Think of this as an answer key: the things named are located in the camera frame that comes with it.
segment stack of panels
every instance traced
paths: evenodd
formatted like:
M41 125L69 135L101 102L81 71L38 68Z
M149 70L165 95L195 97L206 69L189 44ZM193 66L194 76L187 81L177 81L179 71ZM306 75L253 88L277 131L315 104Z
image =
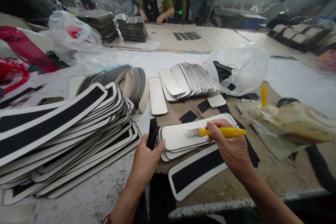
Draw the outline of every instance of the stack of panels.
M77 14L77 18L96 29L103 37L103 40L109 43L118 37L118 31L114 25L112 12L106 10L91 10Z
M232 115L225 113L200 121L164 126L159 129L158 142L162 139L166 141L166 150L161 156L163 161L170 161L200 146L212 144L169 170L169 183L176 200L185 199L196 188L227 168L217 145L213 142L208 143L207 136L202 138L185 136L185 130L204 128L207 121L221 118L226 119L235 128L239 128Z
M128 17L125 14L119 14L115 19L125 41L146 42L148 34L141 16Z
M87 89L91 84L99 82L106 85L109 82L115 82L122 86L124 97L129 98L142 113L146 110L149 88L145 71L142 68L123 65L114 68L108 72L99 72L90 74L80 84L77 95Z
M138 145L134 104L114 83L94 83L75 98L0 113L3 204L55 198Z
M218 87L198 64L182 63L171 69L162 69L160 78L167 101L219 94Z
M194 137L188 138L185 136L185 130L195 129L195 128L204 128L207 125L207 121L216 120L216 119L226 119L230 122L234 127L239 128L236 120L232 117L232 115L224 113L215 115L211 118L189 122L178 125L169 125L164 126L159 129L159 137L158 143L161 142L162 139L166 141L166 149L164 153L161 155L163 161L170 161L183 154L188 153L194 149L197 149L200 146L210 144L207 142L207 136L204 137Z

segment clear plastic sheet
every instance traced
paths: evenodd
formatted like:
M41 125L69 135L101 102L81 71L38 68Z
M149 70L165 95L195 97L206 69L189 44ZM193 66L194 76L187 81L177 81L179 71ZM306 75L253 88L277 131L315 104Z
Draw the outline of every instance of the clear plastic sheet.
M138 12L138 8L133 5L132 0L98 0L98 8L104 11L111 11L113 16L120 13L135 16Z
M255 43L249 43L211 52L203 67L221 92L231 96L242 96L261 85L270 56ZM214 62L227 69L223 70L221 77Z

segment work table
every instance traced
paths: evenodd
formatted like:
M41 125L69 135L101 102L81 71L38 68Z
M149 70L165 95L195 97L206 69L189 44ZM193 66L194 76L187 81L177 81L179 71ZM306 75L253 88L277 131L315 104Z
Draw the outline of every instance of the work table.
M142 67L146 77L159 76L159 70L171 68L178 63L201 64L206 54L176 54L170 52L130 51L137 57L138 67ZM36 105L41 98L63 96L67 97L69 77L87 74L80 66L59 70L54 73L37 75L32 73L29 81L12 92L16 95L29 86L36 87L48 83L46 87L36 92L25 105ZM321 75L299 61L291 58L271 58L265 80L282 97L295 97L322 112L336 117L334 97L336 82L333 77ZM232 111L237 118L237 111ZM149 130L149 120L153 118L149 106L144 114L139 112L132 116L142 134ZM247 137L253 129L247 129ZM274 192L282 200L295 200L328 192L320 185L305 150L299 151L295 164L277 161L260 139L251 141L251 145L260 158L258 170ZM336 145L321 144L320 152L328 164L336 163ZM129 176L134 150L119 160L104 168L83 183L56 199L26 198L12 207L24 204L35 204L29 223L100 223L112 210L118 195L122 191ZM336 177L335 167L329 167ZM159 163L157 172L166 172L165 164ZM177 209L170 213L170 219L182 216L198 216L226 209L238 209L253 206L247 191L228 170L224 170L205 182L201 187L177 202Z

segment cardboard sheet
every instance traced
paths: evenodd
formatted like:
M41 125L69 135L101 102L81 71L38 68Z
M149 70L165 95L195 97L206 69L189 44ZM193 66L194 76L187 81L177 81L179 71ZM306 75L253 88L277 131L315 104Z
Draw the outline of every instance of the cardboard sheet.
M148 40L159 41L161 44L156 50L166 51L201 51L210 52L221 47L231 47L240 44L247 44L249 41L240 36L233 29L203 27L182 24L162 24L157 27L148 27ZM173 33L196 32L201 39L178 41ZM131 47L122 43L120 38L116 38L109 44L111 47Z
M296 51L279 43L275 39L267 36L266 33L254 32L250 30L237 30L237 32L247 40L258 44L258 46L267 50L271 56L290 58L290 54L304 55L302 52Z

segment red object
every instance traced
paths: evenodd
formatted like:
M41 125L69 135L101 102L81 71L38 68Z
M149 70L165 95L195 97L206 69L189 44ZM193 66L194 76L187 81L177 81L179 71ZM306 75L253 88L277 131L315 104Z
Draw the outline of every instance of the red object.
M20 29L12 26L0 26L0 39L5 41L16 55L28 65L34 63L46 72L58 70L58 66Z
M0 58L0 79L10 80L8 84L1 86L3 92L7 94L27 82L28 68L22 62Z

